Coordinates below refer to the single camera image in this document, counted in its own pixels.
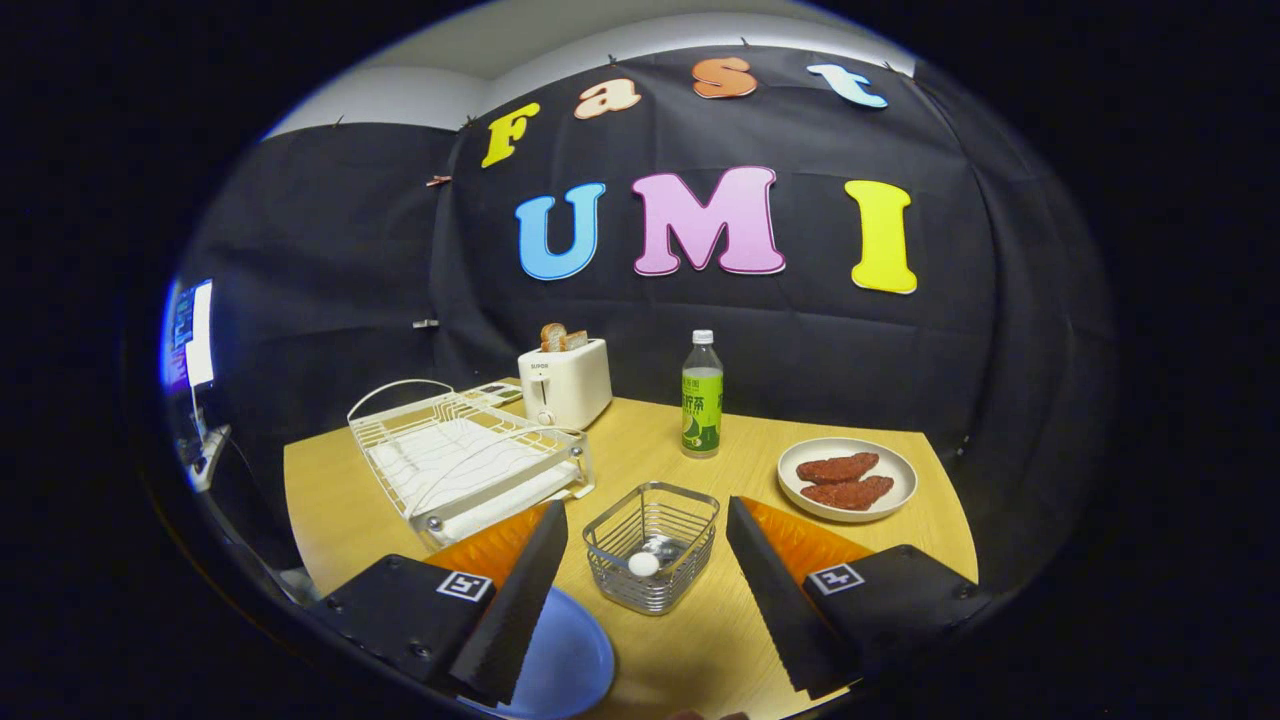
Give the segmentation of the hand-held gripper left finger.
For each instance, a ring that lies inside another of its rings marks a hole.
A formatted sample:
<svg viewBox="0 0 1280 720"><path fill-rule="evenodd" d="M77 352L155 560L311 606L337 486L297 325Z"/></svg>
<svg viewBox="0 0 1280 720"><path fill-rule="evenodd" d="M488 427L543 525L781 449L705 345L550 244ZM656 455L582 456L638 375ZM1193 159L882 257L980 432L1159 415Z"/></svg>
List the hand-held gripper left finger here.
<svg viewBox="0 0 1280 720"><path fill-rule="evenodd" d="M412 682L512 700L567 544L564 503L536 503L425 560L388 553L310 615Z"/></svg>

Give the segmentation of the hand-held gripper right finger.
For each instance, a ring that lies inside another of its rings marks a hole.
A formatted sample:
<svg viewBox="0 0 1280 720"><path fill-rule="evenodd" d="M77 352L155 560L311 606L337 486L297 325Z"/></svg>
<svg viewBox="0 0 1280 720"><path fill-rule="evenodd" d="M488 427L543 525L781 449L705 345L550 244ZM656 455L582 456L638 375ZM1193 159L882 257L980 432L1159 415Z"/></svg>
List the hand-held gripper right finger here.
<svg viewBox="0 0 1280 720"><path fill-rule="evenodd" d="M910 667L991 605L911 544L869 550L745 496L730 500L727 538L794 689L813 700Z"/></svg>

